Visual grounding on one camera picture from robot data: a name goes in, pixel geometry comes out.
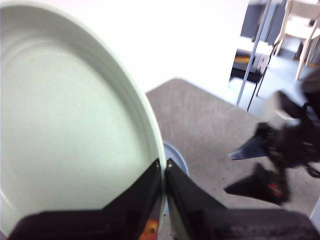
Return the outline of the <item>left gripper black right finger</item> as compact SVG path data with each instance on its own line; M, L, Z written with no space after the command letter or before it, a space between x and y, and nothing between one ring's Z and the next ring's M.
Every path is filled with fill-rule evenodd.
M176 240L318 240L307 216L285 209L227 208L168 159L165 182Z

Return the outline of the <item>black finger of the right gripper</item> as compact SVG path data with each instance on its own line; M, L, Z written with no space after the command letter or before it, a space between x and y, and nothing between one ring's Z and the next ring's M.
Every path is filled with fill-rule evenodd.
M231 160L266 157L268 155L266 148L270 140L269 133L273 133L273 129L266 122L258 123L254 135L228 156Z
M255 164L251 175L248 175L224 188L230 195L242 196L281 206L290 200L287 171L278 168L268 170L262 164Z

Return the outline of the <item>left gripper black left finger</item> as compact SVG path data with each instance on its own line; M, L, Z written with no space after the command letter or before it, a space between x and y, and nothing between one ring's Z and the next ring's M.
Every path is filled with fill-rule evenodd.
M162 171L156 159L122 194L95 210L43 211L22 218L11 240L137 240L160 211Z

